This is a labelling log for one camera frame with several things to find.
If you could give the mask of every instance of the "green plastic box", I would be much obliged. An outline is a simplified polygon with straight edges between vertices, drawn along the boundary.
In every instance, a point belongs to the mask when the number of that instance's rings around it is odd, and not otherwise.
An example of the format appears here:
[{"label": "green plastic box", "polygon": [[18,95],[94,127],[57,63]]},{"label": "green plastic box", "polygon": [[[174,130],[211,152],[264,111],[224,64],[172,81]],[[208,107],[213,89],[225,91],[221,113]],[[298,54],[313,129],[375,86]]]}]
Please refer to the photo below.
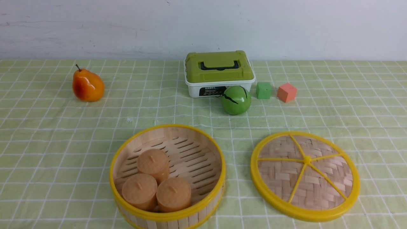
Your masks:
[{"label": "green plastic box", "polygon": [[244,51],[189,53],[184,65],[185,83],[192,98],[221,95],[233,85],[250,91],[256,80]]}]

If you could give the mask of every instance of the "green ball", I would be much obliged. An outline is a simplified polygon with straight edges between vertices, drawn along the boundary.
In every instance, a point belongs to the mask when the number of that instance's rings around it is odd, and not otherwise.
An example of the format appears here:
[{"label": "green ball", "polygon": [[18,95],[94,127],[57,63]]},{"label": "green ball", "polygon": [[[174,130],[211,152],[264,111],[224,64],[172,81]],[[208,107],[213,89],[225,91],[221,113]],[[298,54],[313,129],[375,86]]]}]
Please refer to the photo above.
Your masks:
[{"label": "green ball", "polygon": [[223,92],[222,106],[231,115],[246,112],[252,103],[252,96],[242,86],[232,86]]}]

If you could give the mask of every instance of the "orange cube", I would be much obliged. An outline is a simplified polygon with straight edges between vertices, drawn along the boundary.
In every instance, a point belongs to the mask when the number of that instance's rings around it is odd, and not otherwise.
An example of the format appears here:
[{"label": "orange cube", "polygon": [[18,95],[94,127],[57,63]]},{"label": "orange cube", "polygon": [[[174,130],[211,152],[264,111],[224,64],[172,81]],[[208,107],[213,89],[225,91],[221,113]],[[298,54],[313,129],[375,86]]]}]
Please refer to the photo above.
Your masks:
[{"label": "orange cube", "polygon": [[286,83],[278,88],[277,97],[283,102],[288,103],[291,100],[295,99],[296,94],[297,89],[290,83]]}]

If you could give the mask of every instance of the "green cube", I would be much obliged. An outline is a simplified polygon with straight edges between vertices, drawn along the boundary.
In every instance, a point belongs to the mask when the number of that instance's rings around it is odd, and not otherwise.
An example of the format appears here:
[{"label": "green cube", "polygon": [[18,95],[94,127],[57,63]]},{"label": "green cube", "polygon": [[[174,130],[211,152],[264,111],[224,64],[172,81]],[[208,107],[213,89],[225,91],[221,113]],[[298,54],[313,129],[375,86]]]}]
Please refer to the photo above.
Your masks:
[{"label": "green cube", "polygon": [[257,82],[256,94],[258,99],[270,99],[271,85],[269,82]]}]

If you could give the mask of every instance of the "yellow rim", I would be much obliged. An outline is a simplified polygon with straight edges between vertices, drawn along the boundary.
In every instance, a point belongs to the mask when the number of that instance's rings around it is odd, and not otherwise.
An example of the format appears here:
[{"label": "yellow rim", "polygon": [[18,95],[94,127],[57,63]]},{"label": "yellow rim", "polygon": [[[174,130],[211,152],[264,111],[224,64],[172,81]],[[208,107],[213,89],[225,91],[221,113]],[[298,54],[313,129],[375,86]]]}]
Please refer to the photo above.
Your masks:
[{"label": "yellow rim", "polygon": [[[203,220],[201,220],[201,221],[199,221],[198,223],[196,223],[195,225],[190,226],[190,227],[187,227],[187,228],[185,228],[185,229],[195,229],[195,228],[201,226],[202,224],[204,224],[204,223],[212,216],[212,214],[216,211],[216,209],[218,208],[219,204],[221,203],[221,200],[222,200],[222,197],[223,197],[224,192],[225,192],[225,187],[223,187],[223,189],[222,189],[222,194],[221,194],[221,197],[219,198],[219,201],[216,203],[216,205],[215,205],[215,207],[212,209],[212,211],[210,211],[210,213],[209,213],[207,216],[205,216],[205,218],[204,218]],[[123,214],[123,212],[120,210],[120,208],[118,208],[118,210],[119,210],[119,212],[122,214],[122,216],[123,216],[123,218],[126,220],[126,222],[128,222],[131,226],[135,227],[136,229],[145,229],[145,228],[139,227],[138,225],[136,225],[135,223],[133,223],[132,221],[130,221],[130,220]]]},{"label": "yellow rim", "polygon": [[[179,128],[191,129],[191,130],[194,130],[194,131],[197,131],[197,132],[203,134],[208,139],[210,139],[213,142],[213,144],[215,145],[215,147],[217,148],[217,150],[219,151],[219,155],[221,157],[221,165],[222,165],[221,175],[219,177],[218,182],[215,185],[215,188],[204,199],[202,199],[201,201],[199,201],[198,203],[194,204],[193,206],[191,206],[189,208],[183,209],[181,211],[170,212],[170,213],[155,213],[155,212],[148,212],[148,211],[143,211],[143,210],[137,209],[137,208],[133,207],[132,205],[130,205],[129,203],[127,203],[120,196],[119,192],[117,191],[116,186],[114,185],[114,180],[113,180],[113,166],[116,162],[116,159],[117,159],[119,153],[134,138],[136,138],[148,131],[151,131],[151,130],[155,130],[155,129],[159,129],[159,128],[169,128],[169,127],[179,127]],[[182,219],[187,216],[193,215],[193,214],[201,211],[203,208],[205,208],[216,197],[216,194],[219,193],[219,190],[222,188],[222,184],[225,181],[225,178],[226,178],[225,158],[223,157],[223,153],[222,153],[222,150],[220,149],[219,145],[212,139],[212,137],[209,136],[208,134],[206,134],[205,132],[203,132],[197,128],[194,128],[192,126],[171,124],[171,125],[161,125],[161,126],[154,126],[154,127],[148,128],[146,130],[138,132],[136,135],[132,136],[130,139],[128,139],[126,142],[124,142],[122,144],[122,146],[119,148],[119,150],[116,152],[116,154],[114,155],[112,163],[110,164],[109,182],[110,182],[110,187],[113,191],[113,195],[114,195],[116,201],[120,205],[122,205],[129,213],[131,213],[135,216],[139,216],[146,220],[173,221],[173,220],[178,220],[178,219]]]},{"label": "yellow rim", "polygon": [[[261,149],[263,149],[263,147],[265,147],[265,145],[272,141],[273,139],[276,139],[278,137],[282,137],[282,136],[290,136],[294,143],[297,145],[298,149],[300,150],[301,155],[304,157],[304,152],[302,151],[302,148],[299,146],[299,144],[297,143],[297,141],[293,138],[293,135],[300,135],[300,136],[305,136],[305,137],[311,137],[311,138],[315,138],[316,140],[319,140],[327,145],[329,145],[330,147],[332,147],[333,149],[335,149],[337,152],[339,152],[339,154],[335,154],[334,156],[341,156],[345,159],[345,161],[348,163],[348,166],[352,172],[353,175],[353,187],[352,187],[352,192],[350,193],[350,195],[348,197],[346,197],[342,192],[340,192],[340,190],[336,187],[336,185],[334,185],[332,183],[331,180],[329,180],[324,174],[320,173],[320,171],[315,168],[312,164],[310,164],[309,162],[305,162],[305,160],[301,160],[301,159],[259,159],[258,156],[260,154]],[[323,157],[319,157],[317,158],[318,160],[320,159],[325,159],[325,158],[329,158],[329,157],[333,157],[331,155],[329,156],[323,156]],[[267,185],[264,183],[263,179],[260,176],[260,172],[258,170],[258,161],[293,161],[293,162],[300,162],[300,163],[304,163],[304,166],[301,170],[301,173],[298,177],[297,183],[294,186],[293,192],[291,193],[290,199],[289,201],[284,201],[282,200],[280,197],[278,197],[277,195],[275,195],[272,191],[270,191],[270,189],[267,187]],[[321,175],[323,175],[323,177],[339,192],[339,194],[344,197],[345,201],[332,209],[328,209],[328,210],[323,210],[323,211],[316,211],[316,210],[308,210],[308,209],[303,209],[297,206],[294,206],[290,203],[293,194],[295,193],[297,187],[298,187],[298,183],[302,177],[302,174],[305,170],[306,166],[310,166],[312,167],[315,171],[317,171],[318,173],[320,173]],[[342,216],[343,214],[345,214],[357,201],[358,195],[360,193],[360,178],[359,178],[359,174],[358,171],[355,167],[355,165],[353,164],[352,160],[350,159],[350,157],[338,146],[336,146],[335,144],[333,144],[332,142],[319,137],[317,135],[313,135],[313,134],[309,134],[309,133],[304,133],[304,132],[282,132],[282,133],[277,133],[277,134],[273,134],[268,136],[267,138],[263,139],[254,149],[253,154],[252,154],[252,158],[250,160],[250,171],[252,174],[252,179],[253,179],[253,183],[256,186],[257,190],[259,191],[259,193],[263,196],[263,198],[269,203],[271,204],[274,208],[276,208],[278,211],[299,219],[299,220],[303,220],[303,221],[310,221],[310,222],[325,222],[325,221],[330,221],[330,220],[334,220],[340,216]]]}]

